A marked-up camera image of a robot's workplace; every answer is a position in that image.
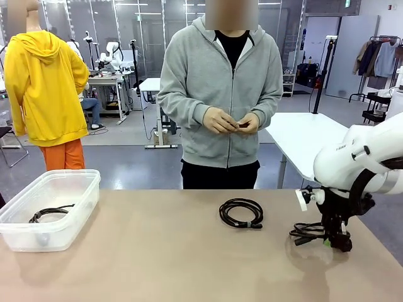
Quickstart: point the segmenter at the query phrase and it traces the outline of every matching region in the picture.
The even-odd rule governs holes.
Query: open door
[[[378,31],[379,16],[347,16],[341,19],[326,95],[348,99],[360,89],[361,76],[353,67],[365,42]]]

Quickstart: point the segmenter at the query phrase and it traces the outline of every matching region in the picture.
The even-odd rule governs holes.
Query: neck
[[[242,36],[246,30],[220,30],[224,35],[229,36],[231,38],[237,38]]]
[[[26,16],[26,32],[41,30],[38,11],[29,11]]]

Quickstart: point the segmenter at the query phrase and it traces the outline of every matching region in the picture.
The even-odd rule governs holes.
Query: gray hoodie
[[[223,109],[236,121],[247,113],[270,125],[283,95],[283,70],[274,39],[259,26],[251,31],[236,68],[205,17],[177,32],[168,45],[157,101],[182,127],[183,160],[208,167],[235,167],[257,161],[258,134],[218,135],[203,126],[206,110]]]

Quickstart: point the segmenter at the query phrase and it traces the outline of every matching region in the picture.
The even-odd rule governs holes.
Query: black pants
[[[182,163],[185,190],[253,189],[260,168],[258,161],[228,169],[193,165],[183,160]]]
[[[3,199],[3,197],[1,196],[1,193],[0,193],[0,209],[5,205],[6,205],[6,202],[4,201],[4,199]]]

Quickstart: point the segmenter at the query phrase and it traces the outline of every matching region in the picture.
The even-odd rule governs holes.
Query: man's right hand
[[[216,134],[235,132],[239,128],[238,123],[231,115],[216,107],[207,109],[204,114],[203,125]]]

